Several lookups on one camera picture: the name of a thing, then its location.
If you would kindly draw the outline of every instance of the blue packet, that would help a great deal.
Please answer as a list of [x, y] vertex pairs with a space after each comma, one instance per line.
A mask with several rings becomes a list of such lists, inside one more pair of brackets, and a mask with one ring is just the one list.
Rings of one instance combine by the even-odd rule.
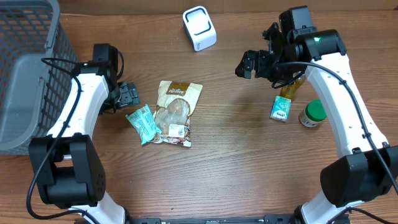
[[275, 97], [275, 102], [272, 107], [270, 118], [278, 119], [280, 121], [287, 121], [289, 117], [290, 106], [292, 100], [281, 96]]
[[161, 142], [162, 131], [156, 126], [154, 117], [148, 105], [138, 109], [131, 115], [126, 115], [132, 126], [137, 130], [141, 138], [141, 144], [147, 142]]

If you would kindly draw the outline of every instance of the gray bin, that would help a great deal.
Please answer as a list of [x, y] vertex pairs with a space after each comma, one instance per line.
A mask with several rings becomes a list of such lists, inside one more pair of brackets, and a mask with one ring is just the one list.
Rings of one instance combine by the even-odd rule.
[[47, 134], [68, 98], [70, 76], [40, 61], [78, 60], [59, 17], [56, 0], [0, 1], [0, 154], [27, 154], [30, 140]]

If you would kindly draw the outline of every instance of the can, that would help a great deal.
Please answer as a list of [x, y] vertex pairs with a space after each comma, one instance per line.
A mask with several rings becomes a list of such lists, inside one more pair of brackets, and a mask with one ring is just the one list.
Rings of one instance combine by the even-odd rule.
[[320, 100], [313, 100], [298, 116], [300, 122], [309, 128], [318, 126], [326, 119], [326, 113]]

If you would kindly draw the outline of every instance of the wooden surface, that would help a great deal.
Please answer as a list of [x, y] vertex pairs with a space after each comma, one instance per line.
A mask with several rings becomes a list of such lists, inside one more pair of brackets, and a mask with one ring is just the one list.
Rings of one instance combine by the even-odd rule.
[[311, 11], [392, 10], [398, 0], [58, 0], [61, 12], [83, 15], [182, 14], [195, 6], [209, 13], [276, 12], [309, 6]]
[[[320, 171], [336, 161], [329, 123], [303, 127], [297, 116], [317, 98], [305, 83], [292, 104], [289, 121], [269, 119], [279, 93], [265, 79], [234, 74], [244, 51], [266, 49], [261, 30], [279, 12], [215, 14], [217, 43], [194, 53], [181, 15], [63, 17], [61, 22], [80, 60], [93, 44], [109, 42], [124, 55], [123, 80], [137, 85], [141, 105], [98, 118], [93, 141], [106, 171], [107, 191], [134, 217], [253, 217], [292, 213], [320, 190]], [[398, 145], [398, 12], [312, 13], [319, 30], [336, 29], [347, 48], [351, 69], [366, 106], [391, 145]], [[157, 102], [161, 80], [194, 82], [203, 91], [192, 116], [192, 147], [141, 146], [124, 117]], [[27, 156], [0, 157], [0, 223], [72, 223], [31, 220], [25, 197], [32, 179]], [[35, 190], [33, 208], [44, 205]], [[398, 222], [393, 190], [360, 206]], [[353, 223], [375, 223], [352, 215]]]

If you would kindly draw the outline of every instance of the wooden table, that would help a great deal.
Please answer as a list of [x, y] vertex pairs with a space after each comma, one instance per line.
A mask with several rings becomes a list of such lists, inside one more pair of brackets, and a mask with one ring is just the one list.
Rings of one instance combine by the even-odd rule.
[[[297, 116], [317, 98], [309, 83], [299, 89], [289, 121], [269, 119], [277, 90], [265, 79], [234, 74], [246, 50], [267, 49], [261, 31], [278, 12], [213, 14], [216, 45], [193, 52], [181, 15], [76, 16], [61, 23], [81, 61], [93, 44], [109, 42], [124, 55], [123, 80], [137, 86], [141, 105], [98, 118], [93, 135], [106, 171], [107, 191], [133, 217], [252, 217], [292, 213], [320, 190], [320, 171], [337, 160], [329, 123], [303, 127]], [[398, 12], [313, 12], [319, 30], [336, 29], [348, 49], [356, 84], [379, 129], [398, 144]], [[192, 116], [192, 147], [141, 146], [124, 117], [146, 103], [154, 109], [161, 80], [203, 85]], [[32, 220], [25, 198], [32, 179], [27, 156], [0, 157], [0, 223], [72, 223]], [[35, 190], [33, 208], [44, 205]], [[398, 222], [393, 190], [361, 208]], [[374, 223], [354, 213], [353, 223]]]

